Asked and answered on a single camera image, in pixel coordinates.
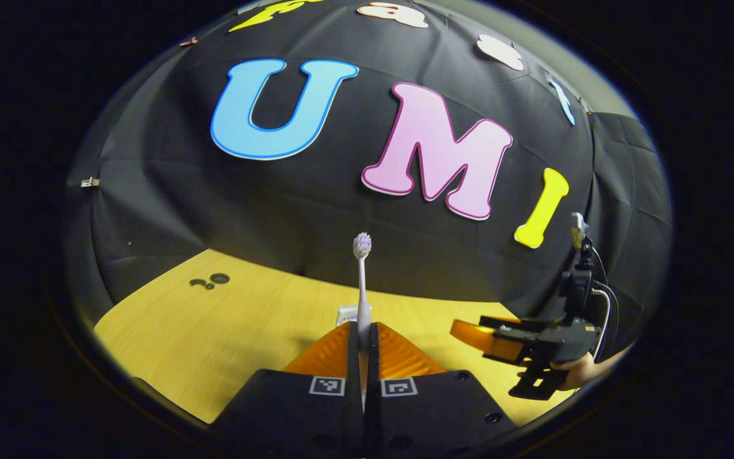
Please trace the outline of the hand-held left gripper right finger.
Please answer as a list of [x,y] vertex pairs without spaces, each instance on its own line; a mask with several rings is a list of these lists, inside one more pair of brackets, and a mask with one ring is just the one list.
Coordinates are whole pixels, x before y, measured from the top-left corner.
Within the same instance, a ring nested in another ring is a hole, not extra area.
[[454,458],[515,430],[470,371],[444,369],[383,323],[370,338],[370,458]]

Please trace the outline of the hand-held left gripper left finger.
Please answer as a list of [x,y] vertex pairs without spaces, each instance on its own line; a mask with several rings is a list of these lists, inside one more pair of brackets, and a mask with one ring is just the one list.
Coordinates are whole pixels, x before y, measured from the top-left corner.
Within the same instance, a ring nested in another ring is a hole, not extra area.
[[347,321],[282,370],[262,368],[212,423],[230,458],[347,458],[361,453],[357,326]]

